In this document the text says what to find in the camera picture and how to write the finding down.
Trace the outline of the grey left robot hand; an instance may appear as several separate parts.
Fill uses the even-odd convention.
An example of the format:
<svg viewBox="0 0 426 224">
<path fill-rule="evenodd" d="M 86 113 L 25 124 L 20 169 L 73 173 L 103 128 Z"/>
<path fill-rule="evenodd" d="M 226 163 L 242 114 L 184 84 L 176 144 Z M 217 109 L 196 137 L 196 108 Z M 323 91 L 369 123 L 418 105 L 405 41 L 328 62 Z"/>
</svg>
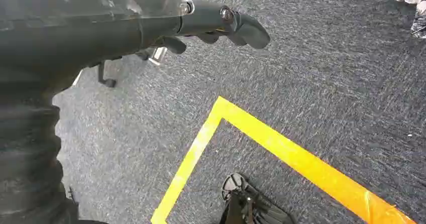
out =
<svg viewBox="0 0 426 224">
<path fill-rule="evenodd" d="M 192 0 L 1 0 L 1 98 L 67 89 L 86 67 L 165 47 L 179 37 L 263 49 L 270 42 L 253 17 Z"/>
</svg>

